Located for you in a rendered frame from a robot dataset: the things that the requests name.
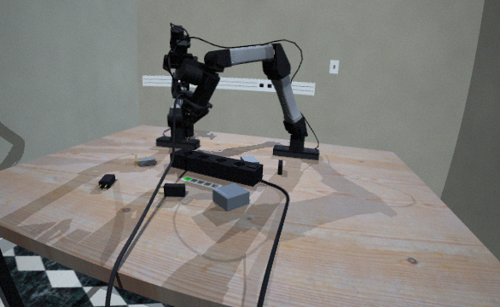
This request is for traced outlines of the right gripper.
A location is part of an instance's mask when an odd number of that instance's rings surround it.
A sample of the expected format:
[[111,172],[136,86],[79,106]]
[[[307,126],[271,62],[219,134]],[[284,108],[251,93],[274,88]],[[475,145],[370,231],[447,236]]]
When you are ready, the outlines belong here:
[[168,66],[166,64],[166,57],[167,57],[167,55],[164,55],[163,69],[165,69],[167,71],[168,70],[171,71],[171,68],[173,68],[173,69],[179,69],[179,67],[182,65],[180,63],[183,63],[183,60],[184,59],[188,59],[188,58],[198,61],[198,57],[197,56],[193,56],[192,54],[187,53],[187,49],[186,49],[186,51],[175,51],[175,48],[172,50],[172,52],[168,56],[168,65],[170,67],[169,69],[168,69]]

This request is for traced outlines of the grey diagram card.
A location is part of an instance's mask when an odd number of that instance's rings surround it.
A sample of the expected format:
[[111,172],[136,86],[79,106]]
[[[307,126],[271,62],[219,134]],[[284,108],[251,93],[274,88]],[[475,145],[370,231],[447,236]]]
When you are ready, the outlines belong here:
[[197,179],[197,178],[193,178],[193,177],[183,177],[181,178],[180,180],[182,181],[185,181],[185,182],[191,182],[193,184],[197,184],[197,185],[200,185],[200,186],[203,186],[203,187],[207,187],[207,188],[219,188],[219,187],[222,187],[223,185],[220,185],[220,184],[216,184],[216,183],[213,183],[213,182],[208,182],[208,181],[204,181],[204,180],[201,180],[201,179]]

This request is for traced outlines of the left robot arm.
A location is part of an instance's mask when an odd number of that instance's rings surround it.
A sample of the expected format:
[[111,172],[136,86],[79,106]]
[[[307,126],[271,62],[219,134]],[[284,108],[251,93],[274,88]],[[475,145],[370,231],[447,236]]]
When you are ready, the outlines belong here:
[[262,61],[264,74],[275,87],[282,106],[285,129],[291,134],[289,146],[275,145],[273,151],[318,156],[319,149],[304,148],[305,136],[308,136],[305,119],[294,98],[289,77],[291,66],[280,43],[209,51],[205,54],[205,63],[184,59],[177,78],[188,84],[199,85],[203,92],[213,93],[220,81],[216,72],[224,72],[225,67],[256,61]]

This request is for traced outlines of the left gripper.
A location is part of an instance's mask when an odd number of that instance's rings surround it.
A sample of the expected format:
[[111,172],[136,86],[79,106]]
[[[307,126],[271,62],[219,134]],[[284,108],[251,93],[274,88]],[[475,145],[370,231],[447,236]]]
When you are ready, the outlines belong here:
[[[182,93],[187,96],[186,98],[183,98],[183,104],[181,106],[184,128],[189,126],[193,121],[195,124],[198,120],[209,113],[208,108],[212,108],[212,104],[209,102],[209,100],[213,93],[210,93],[209,91],[203,92],[203,89],[199,85],[197,85],[195,92],[190,90],[182,90],[181,84],[172,84],[172,88],[177,89],[177,93]],[[187,123],[185,123],[186,111],[192,116],[192,118]]]

